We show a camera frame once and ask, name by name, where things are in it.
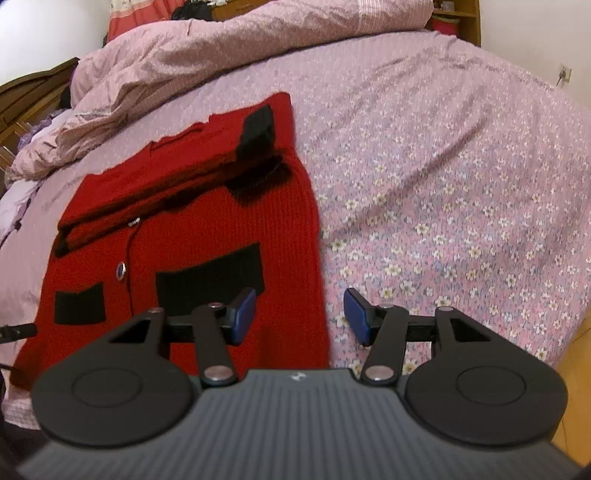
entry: wooden shelf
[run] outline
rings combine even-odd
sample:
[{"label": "wooden shelf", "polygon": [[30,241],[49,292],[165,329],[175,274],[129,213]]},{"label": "wooden shelf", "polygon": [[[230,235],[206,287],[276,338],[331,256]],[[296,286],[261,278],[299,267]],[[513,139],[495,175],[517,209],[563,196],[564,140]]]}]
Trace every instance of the wooden shelf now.
[{"label": "wooden shelf", "polygon": [[433,15],[441,15],[442,17],[458,17],[458,18],[476,18],[476,14],[468,14],[466,12],[446,12],[441,8],[433,10]]},{"label": "wooden shelf", "polygon": [[[433,16],[459,20],[458,38],[480,47],[480,0],[453,0],[453,3],[453,12],[435,8]],[[427,23],[427,28],[433,29],[432,19]]]}]

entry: purple cloth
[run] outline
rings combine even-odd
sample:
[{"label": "purple cloth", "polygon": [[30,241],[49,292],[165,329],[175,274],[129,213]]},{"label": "purple cloth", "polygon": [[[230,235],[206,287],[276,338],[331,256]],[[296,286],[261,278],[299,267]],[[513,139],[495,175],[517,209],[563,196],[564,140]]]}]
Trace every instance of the purple cloth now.
[{"label": "purple cloth", "polygon": [[55,117],[57,117],[59,114],[65,111],[66,110],[63,108],[60,110],[56,110],[55,112],[50,113],[46,118],[41,120],[37,125],[34,125],[29,133],[23,135],[18,140],[17,153],[20,152],[23,148],[25,148],[29,143],[31,143],[33,137],[37,135],[41,130],[43,130],[46,127],[49,127],[51,125],[52,120]]}]

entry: black patch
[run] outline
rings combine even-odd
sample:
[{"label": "black patch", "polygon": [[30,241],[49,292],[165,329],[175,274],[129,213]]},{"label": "black patch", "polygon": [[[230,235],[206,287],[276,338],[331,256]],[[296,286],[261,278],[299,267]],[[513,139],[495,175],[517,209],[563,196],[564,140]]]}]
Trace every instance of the black patch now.
[{"label": "black patch", "polygon": [[156,273],[158,305],[169,317],[214,301],[229,304],[245,288],[265,291],[258,243],[185,270]]},{"label": "black patch", "polygon": [[240,203],[258,200],[267,190],[291,178],[291,170],[281,157],[271,157],[257,167],[226,182],[228,191]]},{"label": "black patch", "polygon": [[106,320],[103,284],[78,293],[56,292],[53,321],[59,325],[94,325]]},{"label": "black patch", "polygon": [[68,228],[58,232],[54,246],[56,258],[65,257],[68,253],[70,253],[67,237],[71,230],[71,228]]},{"label": "black patch", "polygon": [[275,123],[271,105],[265,105],[244,119],[236,159],[241,161],[268,152],[275,143]]}]

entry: metal screw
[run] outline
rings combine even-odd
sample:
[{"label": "metal screw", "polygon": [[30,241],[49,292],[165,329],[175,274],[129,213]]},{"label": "metal screw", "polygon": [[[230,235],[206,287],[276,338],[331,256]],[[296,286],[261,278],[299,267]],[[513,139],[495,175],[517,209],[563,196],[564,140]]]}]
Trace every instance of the metal screw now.
[{"label": "metal screw", "polygon": [[389,380],[394,376],[394,370],[386,365],[373,365],[365,371],[365,376],[370,380],[379,382],[380,380]]},{"label": "metal screw", "polygon": [[232,378],[234,372],[226,365],[214,365],[205,369],[205,377],[213,382],[223,382]]}]

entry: pink bedspread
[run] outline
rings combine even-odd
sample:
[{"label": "pink bedspread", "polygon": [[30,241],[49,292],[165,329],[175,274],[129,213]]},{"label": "pink bedspread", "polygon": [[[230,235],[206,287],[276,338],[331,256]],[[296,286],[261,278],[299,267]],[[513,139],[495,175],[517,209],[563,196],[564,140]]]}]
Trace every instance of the pink bedspread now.
[{"label": "pink bedspread", "polygon": [[[349,286],[413,313],[452,304],[555,365],[589,302],[591,113],[479,48],[426,31],[234,70],[56,171],[0,249],[2,321],[35,318],[57,221],[84,175],[282,90],[321,214],[333,365],[359,371],[367,354],[343,316]],[[0,347],[0,362],[19,347]],[[428,355],[411,345],[405,371]],[[4,411],[35,425],[22,391],[11,387]]]}]

